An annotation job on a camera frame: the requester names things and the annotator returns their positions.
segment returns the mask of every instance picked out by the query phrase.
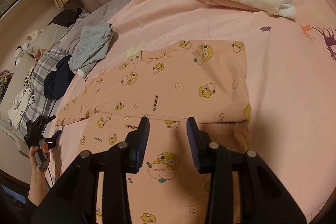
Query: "metal screw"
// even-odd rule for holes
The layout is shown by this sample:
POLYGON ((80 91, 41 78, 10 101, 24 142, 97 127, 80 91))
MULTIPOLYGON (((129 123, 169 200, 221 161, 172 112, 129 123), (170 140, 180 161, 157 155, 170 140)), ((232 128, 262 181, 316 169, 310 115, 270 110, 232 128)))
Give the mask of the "metal screw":
POLYGON ((90 156, 90 151, 89 150, 84 150, 80 153, 80 156, 85 159, 87 158, 88 156, 90 156))
POLYGON ((251 158, 254 158, 254 157, 257 156, 257 152, 254 151, 254 150, 249 150, 249 151, 247 152, 247 155, 248 155, 249 157, 251 157, 251 158))
POLYGON ((211 142, 209 143, 209 147, 212 149, 217 149, 219 147, 219 144, 216 142, 211 142))
POLYGON ((126 148, 128 146, 128 143, 127 142, 120 142, 120 143, 118 143, 118 147, 120 148, 120 149, 122 149, 122 148, 126 148))

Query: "plaid bedding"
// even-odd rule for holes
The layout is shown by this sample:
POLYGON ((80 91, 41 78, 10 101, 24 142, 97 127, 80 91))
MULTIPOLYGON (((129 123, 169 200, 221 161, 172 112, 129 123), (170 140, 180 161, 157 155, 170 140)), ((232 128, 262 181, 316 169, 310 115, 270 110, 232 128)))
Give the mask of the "plaid bedding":
MULTIPOLYGON (((83 20, 87 15, 87 12, 82 12, 76 21, 83 20)), ((56 100, 48 99, 44 97, 44 80, 49 72, 56 70, 57 63, 66 56, 65 53, 58 49, 58 45, 61 39, 71 31, 74 24, 72 24, 60 40, 51 48, 49 52, 44 52, 31 76, 31 85, 34 91, 35 102, 28 106, 25 113, 22 115, 22 120, 19 126, 19 132, 16 132, 17 136, 24 141, 24 136, 27 134, 26 122, 28 120, 34 121, 39 115, 48 117, 53 110, 56 100)))

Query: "pink cloth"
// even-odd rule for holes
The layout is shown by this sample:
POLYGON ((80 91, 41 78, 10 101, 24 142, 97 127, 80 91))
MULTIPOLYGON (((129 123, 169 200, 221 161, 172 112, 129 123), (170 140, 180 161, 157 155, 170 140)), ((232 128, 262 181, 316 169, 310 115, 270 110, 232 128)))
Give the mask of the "pink cloth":
MULTIPOLYGON (((336 0, 294 4, 297 22, 197 0, 134 0, 110 20, 118 39, 89 78, 121 64, 127 54, 179 39, 244 41, 253 146, 311 217, 336 180, 336 0)), ((84 80, 75 77, 61 106, 84 87, 84 80)), ((53 174, 64 172, 76 156, 86 122, 63 127, 59 147, 52 151, 53 174)))

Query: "gray folded garment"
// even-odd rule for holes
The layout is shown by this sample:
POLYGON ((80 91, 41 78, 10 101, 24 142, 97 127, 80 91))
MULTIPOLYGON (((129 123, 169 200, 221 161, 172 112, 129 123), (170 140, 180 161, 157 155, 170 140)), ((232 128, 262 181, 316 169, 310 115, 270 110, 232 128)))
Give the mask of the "gray folded garment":
POLYGON ((105 58, 112 34, 110 23, 83 26, 79 43, 69 60, 70 70, 85 78, 97 61, 105 58))

